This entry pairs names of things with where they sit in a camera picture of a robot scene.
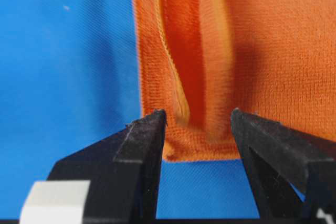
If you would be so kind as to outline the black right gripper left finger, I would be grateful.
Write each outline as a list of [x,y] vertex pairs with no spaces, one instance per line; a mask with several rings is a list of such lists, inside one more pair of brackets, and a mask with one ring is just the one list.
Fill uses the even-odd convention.
[[48,181],[88,180],[83,220],[155,220],[166,113],[154,110],[53,166]]

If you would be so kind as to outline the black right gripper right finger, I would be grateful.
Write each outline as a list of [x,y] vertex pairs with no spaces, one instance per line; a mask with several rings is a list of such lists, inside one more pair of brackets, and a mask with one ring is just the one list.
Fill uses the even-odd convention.
[[259,216],[335,219],[335,143],[234,109],[231,130]]

